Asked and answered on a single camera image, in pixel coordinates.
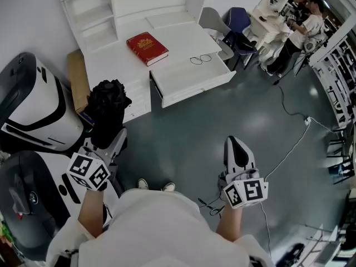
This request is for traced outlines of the black frame stool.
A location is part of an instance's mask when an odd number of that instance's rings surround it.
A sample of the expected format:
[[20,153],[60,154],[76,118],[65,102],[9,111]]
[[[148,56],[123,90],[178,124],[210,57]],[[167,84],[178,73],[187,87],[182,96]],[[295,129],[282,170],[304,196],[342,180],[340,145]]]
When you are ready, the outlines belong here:
[[341,138],[331,141],[331,145],[341,145],[327,158],[339,159],[339,163],[328,167],[329,175],[333,178],[333,184],[343,183],[356,176],[356,123],[349,133]]

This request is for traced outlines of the black umbrella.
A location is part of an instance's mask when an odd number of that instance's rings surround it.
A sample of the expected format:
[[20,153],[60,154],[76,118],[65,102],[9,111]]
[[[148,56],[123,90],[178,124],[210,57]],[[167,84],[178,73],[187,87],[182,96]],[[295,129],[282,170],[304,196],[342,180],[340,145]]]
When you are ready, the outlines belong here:
[[93,120],[91,143],[107,149],[123,128],[125,109],[132,104],[119,80],[104,80],[87,97],[85,113]]

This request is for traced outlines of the person's right forearm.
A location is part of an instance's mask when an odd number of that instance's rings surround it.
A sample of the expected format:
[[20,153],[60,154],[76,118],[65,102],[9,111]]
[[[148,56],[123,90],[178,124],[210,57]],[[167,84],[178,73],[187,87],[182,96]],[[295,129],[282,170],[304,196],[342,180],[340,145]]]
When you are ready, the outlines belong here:
[[229,203],[226,203],[222,210],[216,234],[219,238],[233,244],[258,244],[258,241],[252,235],[241,233],[242,214],[242,208],[233,209]]

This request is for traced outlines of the brown wooden board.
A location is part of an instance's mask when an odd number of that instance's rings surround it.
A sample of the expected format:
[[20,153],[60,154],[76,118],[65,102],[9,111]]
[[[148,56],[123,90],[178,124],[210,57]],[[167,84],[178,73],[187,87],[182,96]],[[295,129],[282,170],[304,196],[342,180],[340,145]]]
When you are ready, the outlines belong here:
[[91,92],[81,50],[76,50],[67,55],[67,69],[75,111],[79,115],[88,105],[87,99]]

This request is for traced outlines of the white shelf rack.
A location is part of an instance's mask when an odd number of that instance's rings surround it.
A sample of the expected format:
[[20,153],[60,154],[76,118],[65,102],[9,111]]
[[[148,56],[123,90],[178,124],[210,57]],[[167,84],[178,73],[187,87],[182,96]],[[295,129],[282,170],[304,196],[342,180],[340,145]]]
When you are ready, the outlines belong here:
[[312,66],[332,106],[339,127],[356,120],[356,51],[345,36]]

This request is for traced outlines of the grey chair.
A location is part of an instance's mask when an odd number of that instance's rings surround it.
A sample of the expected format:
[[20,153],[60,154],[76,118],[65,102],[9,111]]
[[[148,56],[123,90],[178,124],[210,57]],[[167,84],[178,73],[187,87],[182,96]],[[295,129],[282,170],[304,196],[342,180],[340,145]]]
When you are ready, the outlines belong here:
[[211,7],[204,7],[199,20],[199,25],[204,29],[215,30],[217,34],[224,36],[223,39],[219,39],[217,43],[221,51],[218,52],[218,56],[227,65],[229,60],[234,57],[233,46],[236,42],[235,33],[224,23],[217,10]]

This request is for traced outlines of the blue chair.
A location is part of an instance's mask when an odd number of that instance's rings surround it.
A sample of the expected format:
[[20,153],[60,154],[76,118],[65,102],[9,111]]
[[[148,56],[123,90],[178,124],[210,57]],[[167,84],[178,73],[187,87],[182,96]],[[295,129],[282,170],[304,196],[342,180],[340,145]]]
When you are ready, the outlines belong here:
[[[243,31],[251,25],[251,20],[245,8],[233,7],[228,11],[225,24],[235,33],[235,35],[237,35],[243,34]],[[241,56],[253,55],[258,52],[256,47],[254,51],[240,50],[237,48],[235,43],[233,46],[233,50],[234,53],[238,54],[238,57],[233,69],[236,68]]]

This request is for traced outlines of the white ornate vanity table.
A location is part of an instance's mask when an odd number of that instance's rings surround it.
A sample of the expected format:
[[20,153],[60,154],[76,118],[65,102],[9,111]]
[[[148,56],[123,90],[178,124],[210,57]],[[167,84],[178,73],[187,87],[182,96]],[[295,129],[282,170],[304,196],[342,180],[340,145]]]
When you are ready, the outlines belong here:
[[288,0],[261,0],[249,12],[248,39],[256,42],[259,62],[271,63],[280,53],[290,32],[286,22],[292,9]]

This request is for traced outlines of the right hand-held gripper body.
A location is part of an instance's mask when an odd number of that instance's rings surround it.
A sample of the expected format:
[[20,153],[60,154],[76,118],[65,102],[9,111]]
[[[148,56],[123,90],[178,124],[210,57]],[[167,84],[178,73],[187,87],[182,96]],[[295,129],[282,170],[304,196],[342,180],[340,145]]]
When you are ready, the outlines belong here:
[[268,198],[268,186],[258,169],[248,169],[231,174],[222,173],[218,188],[232,209],[253,206]]

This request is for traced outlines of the white drawer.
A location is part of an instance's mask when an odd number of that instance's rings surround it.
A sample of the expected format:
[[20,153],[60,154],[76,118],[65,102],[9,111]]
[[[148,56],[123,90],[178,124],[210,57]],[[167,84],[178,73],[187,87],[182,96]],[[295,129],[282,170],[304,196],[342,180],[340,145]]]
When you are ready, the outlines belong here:
[[209,53],[210,62],[194,65],[190,59],[151,71],[151,79],[166,108],[185,99],[230,82],[236,74],[217,53]]

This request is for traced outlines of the blue patterned box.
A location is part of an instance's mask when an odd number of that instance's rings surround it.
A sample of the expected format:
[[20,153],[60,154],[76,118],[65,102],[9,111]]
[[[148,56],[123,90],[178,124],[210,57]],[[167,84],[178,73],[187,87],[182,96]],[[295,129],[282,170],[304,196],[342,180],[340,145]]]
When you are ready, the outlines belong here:
[[87,114],[84,112],[84,110],[82,111],[77,111],[76,112],[80,118],[82,118],[82,120],[84,120],[86,123],[88,123],[91,126],[94,126],[94,120]]

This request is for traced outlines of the person's white clothing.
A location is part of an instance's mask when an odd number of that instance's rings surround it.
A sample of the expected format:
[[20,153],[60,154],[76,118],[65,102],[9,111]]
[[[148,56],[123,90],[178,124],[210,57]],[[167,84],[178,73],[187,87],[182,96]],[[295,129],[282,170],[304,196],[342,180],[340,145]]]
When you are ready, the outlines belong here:
[[47,267],[274,267],[258,244],[229,243],[178,192],[132,189],[94,238],[70,220],[47,251]]

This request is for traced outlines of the white and black machine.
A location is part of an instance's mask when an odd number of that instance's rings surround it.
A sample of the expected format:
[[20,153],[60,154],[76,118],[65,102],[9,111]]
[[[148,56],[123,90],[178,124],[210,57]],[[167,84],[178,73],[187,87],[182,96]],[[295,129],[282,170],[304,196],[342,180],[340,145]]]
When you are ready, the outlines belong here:
[[34,54],[0,72],[0,150],[72,153],[84,141],[71,91]]
[[[87,190],[67,174],[72,156],[20,151],[0,165],[0,213],[14,246],[31,260],[44,260],[59,230],[78,215]],[[103,232],[113,219],[119,193],[112,175],[103,191]]]

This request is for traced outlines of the person's left forearm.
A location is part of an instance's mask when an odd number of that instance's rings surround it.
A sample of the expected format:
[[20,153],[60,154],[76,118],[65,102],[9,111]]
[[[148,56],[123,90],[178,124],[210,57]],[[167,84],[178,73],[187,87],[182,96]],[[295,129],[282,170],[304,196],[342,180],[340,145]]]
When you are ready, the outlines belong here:
[[78,215],[80,224],[94,237],[103,232],[103,191],[87,190]]

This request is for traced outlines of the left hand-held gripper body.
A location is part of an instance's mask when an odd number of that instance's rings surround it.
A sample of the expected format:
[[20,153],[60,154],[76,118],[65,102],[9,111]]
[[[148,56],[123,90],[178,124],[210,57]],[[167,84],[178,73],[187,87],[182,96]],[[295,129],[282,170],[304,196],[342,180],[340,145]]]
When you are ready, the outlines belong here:
[[116,172],[114,156],[100,149],[81,146],[67,166],[67,174],[79,185],[97,191]]

